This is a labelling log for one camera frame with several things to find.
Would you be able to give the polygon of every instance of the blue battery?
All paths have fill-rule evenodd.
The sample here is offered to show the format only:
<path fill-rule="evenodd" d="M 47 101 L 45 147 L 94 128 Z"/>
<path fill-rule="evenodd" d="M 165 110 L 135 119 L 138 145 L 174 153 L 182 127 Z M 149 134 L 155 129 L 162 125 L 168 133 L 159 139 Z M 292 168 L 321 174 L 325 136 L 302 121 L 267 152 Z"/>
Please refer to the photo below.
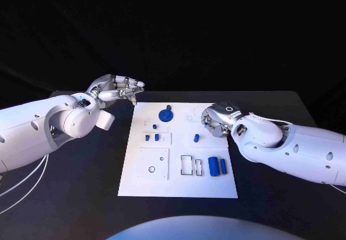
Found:
<path fill-rule="evenodd" d="M 220 162 L 220 170 L 221 170 L 221 174 L 227 174 L 224 159 L 220 159 L 218 162 Z"/>
<path fill-rule="evenodd" d="M 195 142 L 198 141 L 198 139 L 200 139 L 200 136 L 195 134 L 195 135 L 194 135 L 193 142 L 195 143 Z"/>
<path fill-rule="evenodd" d="M 214 156 L 207 158 L 210 176 L 216 177 L 220 175 L 218 162 Z"/>

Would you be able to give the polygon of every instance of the white board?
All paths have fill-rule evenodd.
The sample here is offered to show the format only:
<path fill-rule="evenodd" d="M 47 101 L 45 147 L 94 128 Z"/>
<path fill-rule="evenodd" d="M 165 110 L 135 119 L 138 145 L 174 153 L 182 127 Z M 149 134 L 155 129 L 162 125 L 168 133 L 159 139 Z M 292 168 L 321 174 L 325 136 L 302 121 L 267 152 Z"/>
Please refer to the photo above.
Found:
<path fill-rule="evenodd" d="M 171 107 L 172 119 L 161 122 L 158 112 L 165 109 L 167 105 Z M 237 198 L 227 140 L 211 136 L 200 124 L 200 113 L 210 105 L 211 103 L 136 103 L 118 196 Z M 158 141 L 154 141 L 155 134 L 159 136 Z M 197 142 L 193 142 L 194 134 L 198 134 Z M 165 177 L 164 162 L 158 163 L 161 165 L 154 168 L 152 174 L 148 171 L 151 167 L 148 165 L 156 163 L 154 161 L 164 154 L 164 150 L 167 150 Z M 181 156 L 191 156 L 191 175 L 181 175 Z M 224 159 L 227 172 L 224 175 L 210 176 L 208 157 L 217 158 L 218 168 L 220 159 Z M 201 176 L 195 175 L 195 159 L 200 160 Z"/>

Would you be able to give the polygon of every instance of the cable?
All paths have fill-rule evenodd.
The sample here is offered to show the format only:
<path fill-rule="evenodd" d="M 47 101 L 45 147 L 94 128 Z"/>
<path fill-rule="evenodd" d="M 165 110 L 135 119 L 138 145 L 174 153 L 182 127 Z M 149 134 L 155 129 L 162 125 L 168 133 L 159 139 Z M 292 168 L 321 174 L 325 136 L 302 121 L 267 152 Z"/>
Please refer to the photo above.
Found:
<path fill-rule="evenodd" d="M 338 190 L 341 193 L 346 194 L 346 191 L 342 191 L 341 189 L 338 189 L 334 185 L 328 184 L 335 190 Z"/>
<path fill-rule="evenodd" d="M 7 191 L 4 191 L 4 192 L 0 194 L 0 197 L 1 197 L 5 193 L 8 193 L 8 192 L 27 180 L 27 178 L 32 175 L 32 173 L 34 173 L 35 170 L 38 169 L 38 167 L 40 167 L 40 165 L 41 165 L 41 163 L 43 163 L 44 160 L 47 160 L 47 155 L 41 158 L 41 161 L 40 161 L 37 167 L 32 169 L 32 171 L 31 171 L 30 174 L 25 176 L 25 178 L 24 178 Z"/>
<path fill-rule="evenodd" d="M 37 179 L 37 181 L 35 181 L 31 189 L 28 190 L 28 192 L 25 193 L 25 195 L 20 198 L 20 200 L 18 200 L 9 207 L 7 207 L 7 208 L 0 212 L 0 214 L 2 214 L 8 209 L 11 209 L 11 208 L 20 203 L 20 201 L 25 198 L 25 196 L 28 195 L 28 193 L 32 191 L 35 185 L 38 184 L 38 181 L 40 181 L 40 179 L 41 179 L 41 176 L 43 176 L 43 173 L 44 173 L 44 170 L 45 170 L 47 162 L 48 162 L 48 154 L 47 154 L 44 157 L 45 157 L 44 167 L 43 167 L 41 174 L 40 174 L 40 176 L 38 176 L 38 179 Z"/>
<path fill-rule="evenodd" d="M 289 123 L 288 121 L 282 121 L 282 120 L 276 120 L 276 119 L 270 119 L 262 116 L 255 115 L 252 112 L 249 112 L 250 116 L 255 116 L 256 118 L 262 119 L 262 120 L 267 120 L 267 121 L 273 121 L 273 122 L 280 122 L 285 123 L 286 125 L 292 125 L 292 123 Z"/>

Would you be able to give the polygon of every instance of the robotic hand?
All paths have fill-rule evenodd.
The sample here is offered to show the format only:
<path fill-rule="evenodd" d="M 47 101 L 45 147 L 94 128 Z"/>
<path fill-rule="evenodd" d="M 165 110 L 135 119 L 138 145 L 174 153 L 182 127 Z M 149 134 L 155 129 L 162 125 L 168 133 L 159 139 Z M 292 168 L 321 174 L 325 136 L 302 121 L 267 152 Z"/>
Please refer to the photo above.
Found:
<path fill-rule="evenodd" d="M 249 161 L 311 182 L 346 186 L 344 135 L 243 114 L 226 102 L 205 108 L 201 124 L 213 136 L 230 134 Z"/>
<path fill-rule="evenodd" d="M 128 99 L 135 105 L 142 87 L 141 81 L 106 74 L 84 93 L 0 110 L 0 173 L 35 161 L 67 141 L 83 137 L 94 125 L 107 130 L 115 117 L 102 109 L 118 99 Z"/>

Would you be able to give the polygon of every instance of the dark table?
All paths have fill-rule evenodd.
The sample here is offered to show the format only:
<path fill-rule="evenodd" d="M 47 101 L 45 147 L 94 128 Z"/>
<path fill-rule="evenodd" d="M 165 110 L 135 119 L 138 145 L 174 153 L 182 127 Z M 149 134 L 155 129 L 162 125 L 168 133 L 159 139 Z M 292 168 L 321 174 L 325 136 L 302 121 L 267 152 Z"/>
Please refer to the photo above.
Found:
<path fill-rule="evenodd" d="M 60 94 L 71 92 L 54 92 L 53 96 Z M 315 126 L 291 91 L 143 92 L 136 101 L 230 101 L 262 117 Z M 244 160 L 230 138 L 237 199 L 116 196 L 133 107 L 129 101 L 119 100 L 105 110 L 115 116 L 109 131 L 94 127 L 50 154 L 35 189 L 0 215 L 1 239 L 105 239 L 139 223 L 182 215 L 247 220 L 306 240 L 346 238 L 346 195 L 328 185 Z M 24 178 L 37 163 L 5 173 L 0 192 Z M 1 198 L 1 209 L 31 188 L 38 174 Z"/>

